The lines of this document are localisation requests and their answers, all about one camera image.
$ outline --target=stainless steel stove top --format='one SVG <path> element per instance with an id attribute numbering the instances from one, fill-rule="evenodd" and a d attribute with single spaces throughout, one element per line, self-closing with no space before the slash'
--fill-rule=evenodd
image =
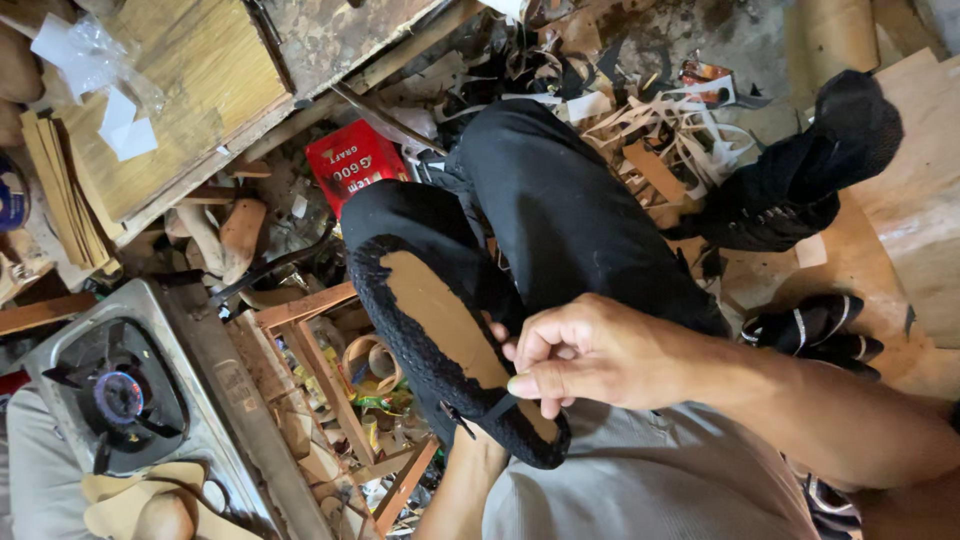
<path id="1" fill-rule="evenodd" d="M 95 448 L 72 391 L 41 373 L 58 364 L 61 353 L 87 332 L 111 320 L 134 321 L 150 336 L 183 396 L 189 417 L 182 443 L 159 462 L 195 460 L 209 468 L 209 479 L 224 489 L 228 512 L 264 538 L 328 537 L 325 520 L 270 417 L 269 410 L 240 363 L 223 324 L 209 310 L 195 315 L 207 299 L 200 284 L 161 287 L 134 280 L 83 317 L 31 351 L 23 363 L 41 381 L 47 406 L 85 472 L 93 470 Z"/>

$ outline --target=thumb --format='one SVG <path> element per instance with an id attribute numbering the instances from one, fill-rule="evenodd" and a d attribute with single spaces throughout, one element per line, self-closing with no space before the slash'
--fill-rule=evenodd
<path id="1" fill-rule="evenodd" d="M 599 372 L 582 359 L 546 360 L 512 377 L 507 390 L 523 399 L 592 398 L 602 395 Z"/>

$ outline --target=fingernail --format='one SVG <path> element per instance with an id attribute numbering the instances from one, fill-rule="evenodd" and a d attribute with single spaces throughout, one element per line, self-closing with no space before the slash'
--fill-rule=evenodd
<path id="1" fill-rule="evenodd" d="M 507 381 L 507 391 L 526 400 L 536 400 L 540 398 L 540 389 L 537 388 L 537 380 L 529 373 L 521 373 L 510 378 Z"/>

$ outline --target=red box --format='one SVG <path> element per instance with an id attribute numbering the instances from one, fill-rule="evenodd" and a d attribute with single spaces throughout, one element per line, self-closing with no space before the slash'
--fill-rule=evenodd
<path id="1" fill-rule="evenodd" d="M 366 120 L 357 120 L 310 143 L 305 152 L 337 219 L 340 208 L 361 188 L 384 178 L 410 181 L 393 142 L 374 131 Z"/>

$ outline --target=wooden crate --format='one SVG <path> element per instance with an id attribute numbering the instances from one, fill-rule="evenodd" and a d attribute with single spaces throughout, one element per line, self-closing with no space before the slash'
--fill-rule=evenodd
<path id="1" fill-rule="evenodd" d="M 361 538 L 384 538 L 439 443 L 436 436 L 429 435 L 415 448 L 377 459 L 360 419 L 337 381 L 339 374 L 330 368 L 320 344 L 307 326 L 310 318 L 351 301 L 356 301 L 356 292 L 347 282 L 288 304 L 258 312 L 246 311 L 227 323 L 227 331 L 264 402 L 275 416 L 278 418 L 282 412 L 308 414 L 313 418 L 314 429 L 323 434 L 321 419 L 309 405 L 307 390 L 287 365 L 276 345 L 276 337 L 283 337 L 297 362 L 317 380 L 361 467 L 350 470 L 346 463 L 341 463 L 337 478 L 310 485 L 311 491 L 317 504 L 327 497 L 336 497 L 364 516 Z M 329 445 L 325 450 L 336 455 Z M 375 512 L 370 512 L 359 489 L 360 484 L 393 473 L 396 473 L 393 486 Z"/>

